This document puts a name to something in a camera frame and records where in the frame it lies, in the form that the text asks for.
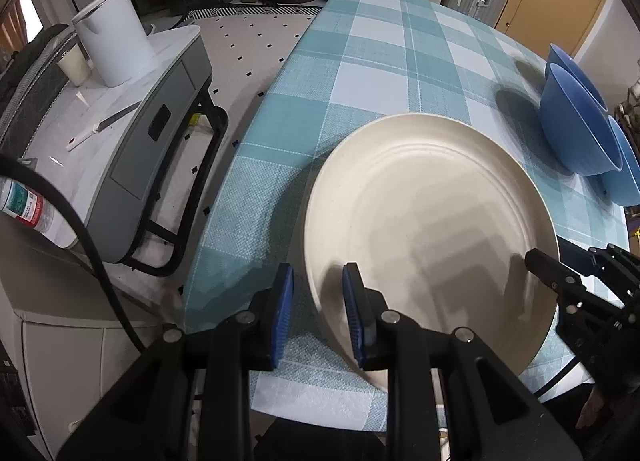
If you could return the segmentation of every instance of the metal screw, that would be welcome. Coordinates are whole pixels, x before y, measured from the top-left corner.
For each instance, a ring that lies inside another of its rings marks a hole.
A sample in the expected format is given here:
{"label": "metal screw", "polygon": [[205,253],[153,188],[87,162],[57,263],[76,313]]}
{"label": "metal screw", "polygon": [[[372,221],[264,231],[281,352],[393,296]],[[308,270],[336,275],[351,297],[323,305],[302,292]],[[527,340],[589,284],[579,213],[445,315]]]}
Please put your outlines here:
{"label": "metal screw", "polygon": [[460,340],[460,342],[469,343],[471,340],[475,338],[474,332],[471,331],[468,327],[459,327],[456,329],[456,338]]}
{"label": "metal screw", "polygon": [[255,315],[251,311],[241,311],[236,315],[236,320],[240,324],[251,324],[255,320]]}
{"label": "metal screw", "polygon": [[182,338],[182,331],[179,329],[168,329],[164,333],[162,333],[162,340],[173,344],[174,342],[178,342]]}
{"label": "metal screw", "polygon": [[400,314],[398,313],[398,311],[394,311],[392,309],[383,311],[382,315],[380,315],[380,318],[387,324],[397,324],[398,322],[400,322]]}

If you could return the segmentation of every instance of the blue gripper pad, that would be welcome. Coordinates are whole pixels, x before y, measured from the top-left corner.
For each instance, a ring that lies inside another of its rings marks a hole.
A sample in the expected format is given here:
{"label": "blue gripper pad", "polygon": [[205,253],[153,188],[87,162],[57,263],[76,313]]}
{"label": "blue gripper pad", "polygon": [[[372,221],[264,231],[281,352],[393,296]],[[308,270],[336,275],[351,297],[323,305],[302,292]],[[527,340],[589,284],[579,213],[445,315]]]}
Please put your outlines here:
{"label": "blue gripper pad", "polygon": [[289,319],[291,317],[291,301],[293,298],[293,268],[289,264],[281,264],[276,274],[276,282],[279,287],[280,297],[276,305],[271,326],[271,367],[275,369],[284,354],[284,346],[287,341]]}
{"label": "blue gripper pad", "polygon": [[356,362],[358,362],[358,366],[362,367],[365,359],[364,326],[360,318],[360,313],[358,312],[358,305],[354,294],[354,289],[358,289],[359,285],[362,285],[359,276],[358,279],[353,279],[349,265],[346,264],[342,268],[342,297],[344,298],[344,308],[347,311],[347,322],[351,335],[353,357],[356,359]]}

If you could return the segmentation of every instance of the drawer handle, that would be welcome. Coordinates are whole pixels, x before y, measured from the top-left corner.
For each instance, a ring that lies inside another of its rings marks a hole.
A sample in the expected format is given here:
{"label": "drawer handle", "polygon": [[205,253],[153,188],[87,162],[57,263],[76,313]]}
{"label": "drawer handle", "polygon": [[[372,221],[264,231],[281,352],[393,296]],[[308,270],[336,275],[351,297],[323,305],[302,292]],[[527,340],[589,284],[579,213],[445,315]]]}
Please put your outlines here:
{"label": "drawer handle", "polygon": [[171,111],[169,111],[169,108],[166,105],[162,104],[158,109],[156,116],[154,116],[154,119],[151,120],[149,128],[146,130],[146,134],[151,136],[151,139],[154,142],[157,142],[158,138],[160,138],[160,134],[162,134],[162,130],[169,121],[169,118],[171,118]]}

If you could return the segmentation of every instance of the gray drawer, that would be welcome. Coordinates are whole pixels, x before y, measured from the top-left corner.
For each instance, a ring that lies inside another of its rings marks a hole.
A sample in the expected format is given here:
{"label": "gray drawer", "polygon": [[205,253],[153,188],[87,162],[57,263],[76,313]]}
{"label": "gray drawer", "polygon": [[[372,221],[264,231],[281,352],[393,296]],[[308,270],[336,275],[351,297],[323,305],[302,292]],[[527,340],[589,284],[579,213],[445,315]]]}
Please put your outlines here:
{"label": "gray drawer", "polygon": [[145,102],[135,126],[127,132],[111,169],[111,178],[136,198],[145,199],[195,94],[186,69],[179,62],[156,88],[153,98]]}

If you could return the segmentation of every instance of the plate rim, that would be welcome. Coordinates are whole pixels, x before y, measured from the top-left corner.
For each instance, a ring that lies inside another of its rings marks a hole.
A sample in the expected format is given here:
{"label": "plate rim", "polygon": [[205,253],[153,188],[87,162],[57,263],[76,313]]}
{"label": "plate rim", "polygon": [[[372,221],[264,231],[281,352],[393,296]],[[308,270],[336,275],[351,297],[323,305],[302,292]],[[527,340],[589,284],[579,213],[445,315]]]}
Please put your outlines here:
{"label": "plate rim", "polygon": [[[549,255],[550,255],[550,257],[556,259],[557,261],[559,261],[559,258],[560,258],[560,250],[559,250],[559,246],[558,246],[556,228],[554,226],[553,219],[551,219],[551,213],[549,212],[549,208],[546,205],[545,199],[542,197],[542,193],[540,192],[540,189],[538,188],[538,185],[536,185],[536,183],[531,179],[529,173],[525,170],[525,168],[522,166],[522,164],[518,160],[516,160],[509,153],[509,151],[507,151],[505,148],[503,148],[503,146],[501,146],[500,144],[498,144],[497,142],[492,140],[489,136],[487,136],[486,134],[482,133],[481,131],[479,131],[478,129],[473,127],[472,125],[466,124],[465,122],[461,122],[460,120],[456,120],[455,118],[447,117],[446,115],[439,115],[439,114],[434,114],[434,113],[407,112],[407,113],[398,113],[398,114],[393,114],[393,115],[382,115],[382,116],[380,116],[380,117],[378,117],[378,118],[376,118],[374,120],[371,120],[370,122],[367,122],[366,124],[360,126],[356,130],[354,130],[352,133],[348,134],[348,136],[343,138],[342,141],[338,145],[336,145],[334,147],[334,149],[331,151],[329,156],[327,156],[326,160],[322,164],[322,167],[320,168],[320,170],[318,172],[318,175],[316,176],[316,178],[314,180],[314,185],[311,188],[311,191],[310,191],[310,194],[309,194],[309,198],[308,198],[308,201],[306,203],[305,219],[304,219],[304,224],[303,224],[303,239],[302,239],[303,259],[304,259],[304,263],[305,263],[305,276],[306,276],[308,289],[309,289],[309,292],[311,294],[311,297],[312,297],[312,300],[313,300],[313,303],[314,303],[314,308],[316,310],[316,319],[318,321],[321,333],[324,336],[324,338],[329,341],[329,343],[331,344],[332,349],[335,352],[337,352],[347,362],[347,364],[349,365],[349,367],[353,371],[355,371],[364,380],[368,381],[369,383],[371,383],[376,388],[378,388],[378,389],[380,389],[382,391],[385,391],[385,392],[386,392],[386,386],[380,386],[380,384],[378,384],[377,382],[372,380],[368,376],[368,372],[367,371],[363,371],[360,367],[358,367],[358,364],[356,363],[356,361],[353,358],[353,352],[352,351],[345,351],[344,348],[340,345],[337,336],[332,331],[331,326],[327,322],[327,319],[324,316],[324,313],[322,312],[322,304],[320,302],[318,289],[317,289],[317,287],[315,285],[315,282],[313,281],[313,277],[309,274],[309,272],[311,271],[311,268],[310,268],[310,264],[309,264],[309,261],[310,261],[309,260],[309,256],[308,256],[308,253],[307,253],[307,250],[309,248],[309,246],[308,246],[308,239],[309,239],[309,237],[308,237],[308,228],[310,226],[310,214],[312,212],[313,204],[316,201],[316,199],[318,198],[319,180],[326,173],[326,170],[327,170],[327,166],[326,165],[327,164],[331,164],[331,163],[333,163],[334,160],[336,160],[336,155],[338,154],[338,152],[341,151],[345,146],[350,145],[350,142],[353,141],[355,138],[357,138],[358,134],[360,134],[362,131],[367,130],[370,126],[373,126],[373,125],[381,123],[381,122],[387,122],[388,123],[389,120],[392,120],[394,118],[416,117],[416,116],[437,117],[437,118],[441,118],[442,120],[446,120],[447,122],[452,122],[454,125],[458,124],[460,126],[463,126],[465,128],[464,130],[471,130],[471,131],[479,134],[480,140],[484,140],[484,141],[488,142],[488,145],[490,147],[494,148],[494,149],[497,149],[498,153],[505,154],[508,157],[508,160],[511,160],[512,164],[515,164],[516,168],[519,169],[519,171],[521,171],[524,174],[524,177],[528,179],[530,185],[533,186],[535,192],[538,194],[538,198],[542,202],[542,206],[544,207],[544,212],[545,212],[545,215],[546,215],[546,219],[544,221],[544,224],[545,224],[545,226],[547,226],[547,223],[548,223],[548,226],[550,227],[550,230],[552,231],[552,233],[554,235],[555,246],[554,246],[553,250],[549,250],[549,251],[553,252],[553,253],[550,253]],[[540,352],[540,349],[542,348],[542,346],[543,346],[543,344],[544,344],[544,342],[546,340],[546,337],[549,335],[551,326],[553,324],[553,319],[554,319],[555,313],[556,313],[556,310],[554,310],[553,312],[550,312],[550,318],[549,318],[549,323],[548,323],[548,326],[547,326],[547,329],[546,329],[545,338],[540,343],[540,346],[538,347],[538,351],[533,356],[533,358],[529,361],[529,364],[527,364],[527,366],[524,367],[524,369],[521,371],[521,373],[516,374],[516,376],[519,376],[520,374],[522,374],[522,372],[524,372],[528,368],[528,366],[533,361],[535,356],[537,356],[538,352]]]}

